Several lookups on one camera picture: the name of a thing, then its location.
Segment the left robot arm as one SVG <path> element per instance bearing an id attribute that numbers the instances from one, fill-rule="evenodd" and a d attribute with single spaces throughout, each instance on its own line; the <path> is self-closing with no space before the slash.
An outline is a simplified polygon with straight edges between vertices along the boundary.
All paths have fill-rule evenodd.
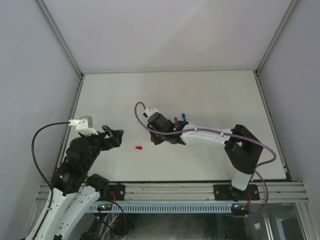
<path id="1" fill-rule="evenodd" d="M 75 127 L 79 137 L 70 142 L 51 180 L 45 181 L 49 195 L 28 240 L 68 239 L 89 207 L 109 194 L 109 181 L 88 173 L 102 151 L 121 146 L 124 131 L 107 125 L 96 131 L 85 119 L 71 119 L 67 124 Z"/>

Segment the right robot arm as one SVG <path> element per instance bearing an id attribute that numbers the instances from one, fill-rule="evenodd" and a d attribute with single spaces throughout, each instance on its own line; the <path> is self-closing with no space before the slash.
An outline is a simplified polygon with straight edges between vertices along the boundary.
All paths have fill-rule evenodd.
<path id="1" fill-rule="evenodd" d="M 247 188 L 263 147 L 246 127 L 237 124 L 232 129 L 199 131 L 196 125 L 187 121 L 172 122 L 157 111 L 143 115 L 150 128 L 150 140 L 156 146 L 164 142 L 181 146 L 205 146 L 219 151 L 214 154 L 215 157 L 221 157 L 224 152 L 224 158 L 235 169 L 227 187 L 231 199 L 238 202 L 249 197 Z"/>

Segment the white marker blue end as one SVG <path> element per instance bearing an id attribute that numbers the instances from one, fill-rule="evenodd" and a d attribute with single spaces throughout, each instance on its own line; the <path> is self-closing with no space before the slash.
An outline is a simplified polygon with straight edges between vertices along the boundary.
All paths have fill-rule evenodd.
<path id="1" fill-rule="evenodd" d="M 182 116 L 183 121 L 186 122 L 187 121 L 186 115 L 183 113 L 181 116 Z"/>

